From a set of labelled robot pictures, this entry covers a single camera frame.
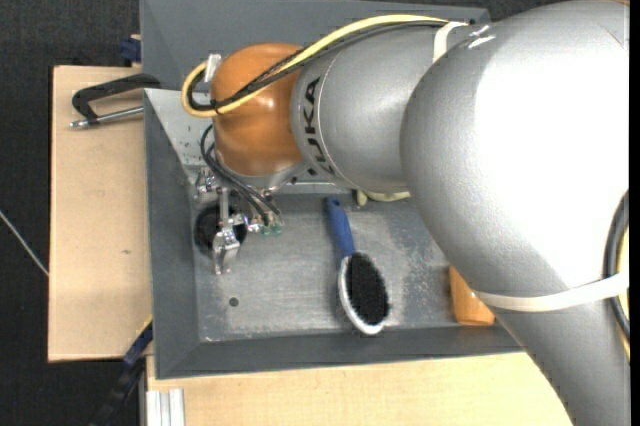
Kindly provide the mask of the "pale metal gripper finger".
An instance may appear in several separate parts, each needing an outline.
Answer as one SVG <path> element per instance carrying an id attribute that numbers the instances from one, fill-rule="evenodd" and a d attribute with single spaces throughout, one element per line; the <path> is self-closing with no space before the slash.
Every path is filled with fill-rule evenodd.
<path id="1" fill-rule="evenodd" d="M 229 273 L 240 251 L 241 243 L 236 237 L 233 227 L 222 229 L 222 271 Z"/>
<path id="2" fill-rule="evenodd" d="M 213 237 L 211 253 L 215 274 L 222 275 L 224 273 L 225 239 L 221 231 L 217 232 Z"/>

